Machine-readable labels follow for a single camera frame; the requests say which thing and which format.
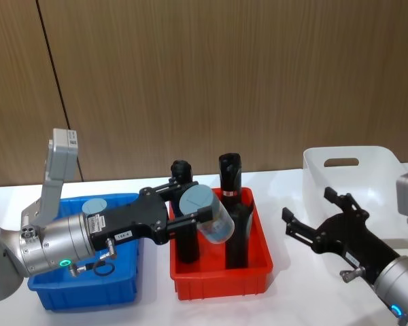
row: white plastic bin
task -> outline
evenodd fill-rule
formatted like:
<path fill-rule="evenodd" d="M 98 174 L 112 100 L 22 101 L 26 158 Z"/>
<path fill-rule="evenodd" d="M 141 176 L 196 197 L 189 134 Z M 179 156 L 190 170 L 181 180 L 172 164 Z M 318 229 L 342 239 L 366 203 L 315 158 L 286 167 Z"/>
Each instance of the white plastic bin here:
<path fill-rule="evenodd" d="M 357 166 L 325 167 L 329 159 L 356 158 Z M 318 147 L 304 151 L 303 200 L 311 223 L 318 227 L 341 210 L 324 198 L 325 187 L 338 194 L 351 193 L 357 203 L 370 213 L 366 225 L 391 247 L 408 243 L 406 217 L 397 211 L 396 180 L 407 170 L 384 147 Z"/>

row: white table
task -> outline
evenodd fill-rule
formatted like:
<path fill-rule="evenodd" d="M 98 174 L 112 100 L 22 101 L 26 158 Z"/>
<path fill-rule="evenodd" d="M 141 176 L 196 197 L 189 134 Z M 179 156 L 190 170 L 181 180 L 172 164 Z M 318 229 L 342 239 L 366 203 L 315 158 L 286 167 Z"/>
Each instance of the white table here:
<path fill-rule="evenodd" d="M 218 175 L 196 176 L 199 183 L 219 186 Z M 63 198 L 95 194 L 138 192 L 167 178 L 69 183 Z M 386 326 L 396 319 L 367 284 L 356 279 L 345 284 L 339 271 L 349 266 L 336 255 L 316 255 L 285 235 L 284 206 L 309 221 L 302 203 L 302 170 L 243 173 L 252 188 L 273 260 L 273 282 L 262 295 L 221 297 L 181 302 L 169 276 L 169 245 L 141 245 L 142 267 L 134 304 L 101 311 L 55 313 L 45 311 L 26 282 L 0 302 L 0 325 L 122 326 L 122 325 L 292 325 Z M 41 186 L 0 187 L 0 226 L 17 230 L 20 212 L 40 195 Z"/>

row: wood panel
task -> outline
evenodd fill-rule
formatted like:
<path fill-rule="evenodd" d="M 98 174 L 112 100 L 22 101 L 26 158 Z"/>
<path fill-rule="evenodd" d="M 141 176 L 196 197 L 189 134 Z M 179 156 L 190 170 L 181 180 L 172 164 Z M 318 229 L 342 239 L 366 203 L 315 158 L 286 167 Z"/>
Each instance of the wood panel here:
<path fill-rule="evenodd" d="M 42 182 L 54 127 L 67 125 L 36 2 L 0 0 L 0 185 Z"/>
<path fill-rule="evenodd" d="M 313 146 L 408 161 L 408 0 L 41 0 L 85 179 L 300 167 Z"/>

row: blue plastic bin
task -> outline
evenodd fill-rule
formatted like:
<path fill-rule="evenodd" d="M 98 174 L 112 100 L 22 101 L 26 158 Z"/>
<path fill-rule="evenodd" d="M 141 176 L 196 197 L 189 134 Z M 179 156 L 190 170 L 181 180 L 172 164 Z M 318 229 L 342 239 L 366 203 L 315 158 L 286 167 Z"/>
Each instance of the blue plastic bin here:
<path fill-rule="evenodd" d="M 101 201 L 101 206 L 112 209 L 126 205 L 137 197 L 137 194 L 110 194 L 62 199 L 56 219 L 82 212 L 84 203 L 94 198 L 102 198 L 104 201 Z M 47 310 L 66 310 L 132 302 L 137 292 L 139 241 L 126 242 L 116 248 L 118 258 L 116 261 L 112 261 L 115 270 L 109 276 L 97 276 L 89 270 L 74 278 L 65 267 L 31 277 L 27 285 L 30 290 L 37 292 L 42 305 Z M 81 261 L 78 265 L 96 262 L 100 254 L 104 252 L 106 251 L 98 252 L 93 258 Z M 108 266 L 99 268 L 100 272 L 107 272 L 108 270 Z"/>

